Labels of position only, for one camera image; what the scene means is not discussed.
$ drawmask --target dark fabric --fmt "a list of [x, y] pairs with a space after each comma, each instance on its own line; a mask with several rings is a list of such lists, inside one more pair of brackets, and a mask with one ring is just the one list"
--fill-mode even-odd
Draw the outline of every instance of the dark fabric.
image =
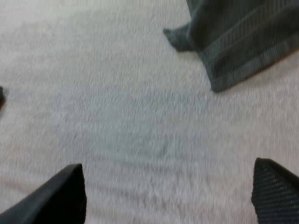
[[0, 104], [4, 100], [3, 88], [0, 86]]
[[272, 160], [256, 160], [251, 200], [259, 224], [299, 223], [299, 178]]
[[299, 49], [298, 0], [187, 2], [192, 21], [164, 34], [177, 51], [198, 53], [215, 92]]
[[83, 224], [87, 198], [82, 165], [69, 165], [0, 215], [0, 224]]
[[0, 110], [5, 103], [3, 88], [0, 86]]

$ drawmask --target beige carpet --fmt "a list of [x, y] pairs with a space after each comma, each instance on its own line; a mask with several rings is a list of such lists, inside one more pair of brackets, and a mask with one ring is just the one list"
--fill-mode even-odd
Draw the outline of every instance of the beige carpet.
[[164, 27], [185, 0], [0, 0], [0, 212], [82, 163], [87, 224], [256, 224], [256, 157], [299, 174], [299, 53], [221, 94]]

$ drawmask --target floor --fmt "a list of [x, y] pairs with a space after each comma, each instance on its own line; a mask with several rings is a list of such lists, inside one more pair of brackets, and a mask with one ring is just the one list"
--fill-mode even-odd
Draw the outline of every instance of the floor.
[[0, 0], [0, 212], [82, 163], [87, 224], [256, 224], [256, 157], [299, 174], [299, 52], [220, 94], [163, 36], [185, 0]]

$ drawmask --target carpeted floor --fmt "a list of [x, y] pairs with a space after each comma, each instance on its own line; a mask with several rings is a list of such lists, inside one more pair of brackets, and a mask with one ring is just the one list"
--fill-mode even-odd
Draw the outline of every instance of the carpeted floor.
[[299, 174], [299, 53], [224, 92], [163, 36], [184, 0], [0, 0], [0, 212], [82, 163], [87, 224], [256, 224], [256, 157]]

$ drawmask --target towel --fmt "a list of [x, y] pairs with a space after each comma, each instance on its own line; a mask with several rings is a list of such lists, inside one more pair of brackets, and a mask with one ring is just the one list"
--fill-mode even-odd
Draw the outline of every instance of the towel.
[[196, 51], [214, 92], [299, 48], [298, 0], [187, 0], [192, 21], [164, 29], [178, 51]]

